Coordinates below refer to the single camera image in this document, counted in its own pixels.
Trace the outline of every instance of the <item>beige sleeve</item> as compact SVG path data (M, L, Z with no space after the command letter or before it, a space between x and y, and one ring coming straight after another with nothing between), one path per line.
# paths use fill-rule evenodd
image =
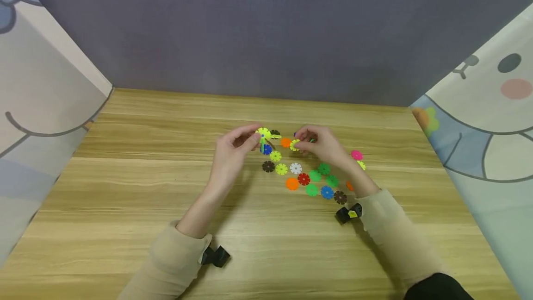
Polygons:
M175 300L196 278L211 235L203 239L185 236L176 230L177 223L171 222L154 241L119 300Z
M388 190L356 200L361 221L406 287L437 273L445 273L439 255L417 230Z

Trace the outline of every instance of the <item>forearm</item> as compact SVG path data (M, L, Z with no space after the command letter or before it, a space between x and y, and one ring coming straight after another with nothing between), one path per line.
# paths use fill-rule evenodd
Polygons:
M176 225L176 229L186 236L195 239L203 238L207 234L215 212L228 195L229 189L208 183Z
M353 159L348 159L343 163L345 173L350 176L351 184L355 197L364 198L369 195L377 194L379 187L371 177L359 166Z
M211 243L207 229L228 190L208 184L185 216L171 222L150 248L150 255L119 300L174 300L196 278Z
M406 287L445 272L432 245L389 191L380 190L360 167L354 168L350 177L357 202L362 206L361 222L365 230Z

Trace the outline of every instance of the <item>wooden table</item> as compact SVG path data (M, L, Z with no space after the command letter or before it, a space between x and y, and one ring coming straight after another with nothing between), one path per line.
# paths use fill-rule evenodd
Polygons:
M216 137L249 121L290 137L328 125L475 299L518 298L407 108L117 89L1 270L1 299L115 299L203 188ZM285 164L318 164L278 149ZM333 200L287 190L290 174L265 173L265 160L249 156L212 225L231 261L203 269L183 298L401 298L361 225L337 223Z

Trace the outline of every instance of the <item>purple wall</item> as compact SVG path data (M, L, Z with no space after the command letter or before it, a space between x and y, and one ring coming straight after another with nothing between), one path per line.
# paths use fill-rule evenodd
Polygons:
M41 0L116 87L409 106L533 0Z

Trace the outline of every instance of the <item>left hand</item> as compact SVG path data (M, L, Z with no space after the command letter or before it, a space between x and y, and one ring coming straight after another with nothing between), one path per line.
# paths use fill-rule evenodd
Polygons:
M209 183L228 190L239 175L246 153L259 146L260 134L255 133L261 124L238 127L217 140Z

